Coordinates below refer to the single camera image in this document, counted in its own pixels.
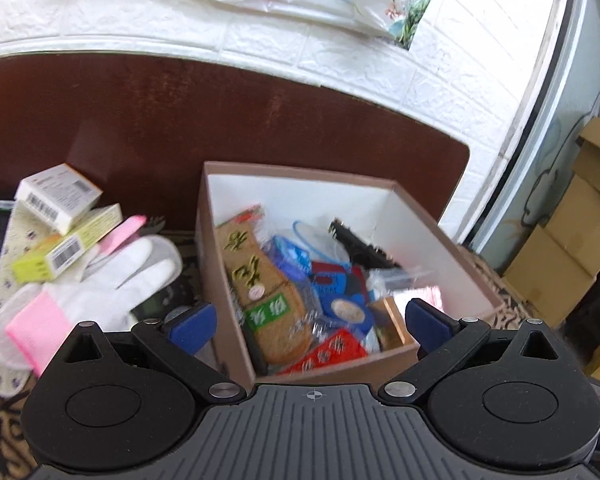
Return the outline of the gold small box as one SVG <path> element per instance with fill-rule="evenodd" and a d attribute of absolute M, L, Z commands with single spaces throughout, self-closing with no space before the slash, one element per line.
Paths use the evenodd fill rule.
<path fill-rule="evenodd" d="M 374 321 L 374 329 L 382 351 L 394 350 L 414 344 L 403 315 L 392 297 L 372 301 L 368 308 Z"/>

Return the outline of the blue patterned pouch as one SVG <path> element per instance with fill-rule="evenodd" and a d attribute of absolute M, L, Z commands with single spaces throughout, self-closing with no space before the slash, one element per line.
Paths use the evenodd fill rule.
<path fill-rule="evenodd" d="M 264 251 L 296 286 L 310 312 L 346 326 L 361 338 L 372 330 L 368 293 L 358 268 L 312 260 L 306 248 L 281 235 L 266 242 Z"/>

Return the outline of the white glove pink cuff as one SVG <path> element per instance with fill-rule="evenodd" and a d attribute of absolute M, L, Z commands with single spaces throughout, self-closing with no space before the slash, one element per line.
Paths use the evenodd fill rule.
<path fill-rule="evenodd" d="M 90 249 L 57 280 L 24 285 L 1 307 L 0 363 L 39 375 L 76 324 L 129 330 L 131 311 L 182 269 L 178 248 L 160 235 L 141 236 L 102 260 Z"/>

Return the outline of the clear plastic cup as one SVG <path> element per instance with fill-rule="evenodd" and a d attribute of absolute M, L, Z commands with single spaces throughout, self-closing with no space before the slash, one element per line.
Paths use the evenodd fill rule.
<path fill-rule="evenodd" d="M 164 318 L 164 324 L 178 326 L 185 323 L 197 313 L 198 309 L 194 307 L 177 307 L 170 311 Z"/>

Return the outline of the stacked cardboard boxes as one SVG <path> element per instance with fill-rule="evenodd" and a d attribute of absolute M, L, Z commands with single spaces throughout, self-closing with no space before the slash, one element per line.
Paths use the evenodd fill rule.
<path fill-rule="evenodd" d="M 600 118 L 588 122 L 581 140 L 562 200 L 504 278 L 548 325 L 564 330 L 585 373 L 600 380 Z"/>

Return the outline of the red patterned packet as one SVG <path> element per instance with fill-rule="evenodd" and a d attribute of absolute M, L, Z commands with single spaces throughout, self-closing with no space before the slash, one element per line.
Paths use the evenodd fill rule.
<path fill-rule="evenodd" d="M 311 350 L 299 362 L 285 368 L 279 375 L 313 372 L 320 368 L 366 358 L 367 351 L 351 332 L 340 328 Z"/>

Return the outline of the yellow green small box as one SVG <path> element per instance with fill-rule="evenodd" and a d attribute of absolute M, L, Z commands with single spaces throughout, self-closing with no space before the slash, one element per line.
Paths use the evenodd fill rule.
<path fill-rule="evenodd" d="M 67 235 L 54 234 L 12 264 L 19 284 L 53 281 L 122 222 L 119 204 L 97 208 Z"/>

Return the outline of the brown insole green label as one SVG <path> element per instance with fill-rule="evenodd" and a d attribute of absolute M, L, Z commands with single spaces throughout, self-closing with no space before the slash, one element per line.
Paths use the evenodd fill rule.
<path fill-rule="evenodd" d="M 242 320 L 264 362 L 286 366 L 308 352 L 312 335 L 295 284 L 264 250 L 270 240 L 264 209 L 247 208 L 215 228 L 222 261 Z"/>

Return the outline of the black hair clip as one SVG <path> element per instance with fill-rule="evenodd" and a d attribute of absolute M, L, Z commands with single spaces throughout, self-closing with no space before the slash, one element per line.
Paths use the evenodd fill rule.
<path fill-rule="evenodd" d="M 353 264 L 366 270 L 400 268 L 383 249 L 364 242 L 339 219 L 332 220 L 328 232 L 344 247 Z"/>

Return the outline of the pink nail file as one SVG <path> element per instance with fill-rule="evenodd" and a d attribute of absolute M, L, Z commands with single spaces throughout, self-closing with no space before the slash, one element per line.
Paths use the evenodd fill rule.
<path fill-rule="evenodd" d="M 140 214 L 125 219 L 98 242 L 98 254 L 103 257 L 110 256 L 123 244 L 136 237 L 146 221 L 147 218 Z"/>

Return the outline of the letter pattern table cloth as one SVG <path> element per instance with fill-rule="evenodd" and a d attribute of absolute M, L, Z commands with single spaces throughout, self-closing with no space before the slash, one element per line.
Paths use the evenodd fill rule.
<path fill-rule="evenodd" d="M 179 235 L 175 235 L 174 240 L 184 262 L 183 284 L 176 286 L 175 290 L 184 292 L 187 300 L 199 299 L 201 281 L 195 242 L 190 237 Z M 457 249 L 502 303 L 501 307 L 486 317 L 493 327 L 516 328 L 522 320 L 530 316 L 528 306 L 509 291 L 501 277 L 483 258 L 463 246 L 458 246 Z M 20 393 L 8 399 L 0 398 L 0 479 L 22 479 L 30 474 L 35 466 L 35 460 L 24 443 L 20 427 L 23 403 L 26 402 L 35 383 L 36 380 L 30 378 Z"/>

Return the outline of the dark red headboard panel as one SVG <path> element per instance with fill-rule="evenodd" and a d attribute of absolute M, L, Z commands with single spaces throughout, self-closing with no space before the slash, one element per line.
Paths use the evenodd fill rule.
<path fill-rule="evenodd" d="M 68 164 L 128 214 L 194 223 L 202 165 L 314 168 L 399 182 L 440 218 L 467 145 L 324 87 L 156 56 L 0 58 L 0 196 Z"/>

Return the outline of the white barcode small box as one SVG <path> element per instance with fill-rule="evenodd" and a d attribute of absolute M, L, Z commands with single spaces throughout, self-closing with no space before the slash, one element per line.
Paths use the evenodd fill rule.
<path fill-rule="evenodd" d="M 23 204 L 46 226 L 67 235 L 95 206 L 102 190 L 67 164 L 22 179 L 15 201 Z"/>

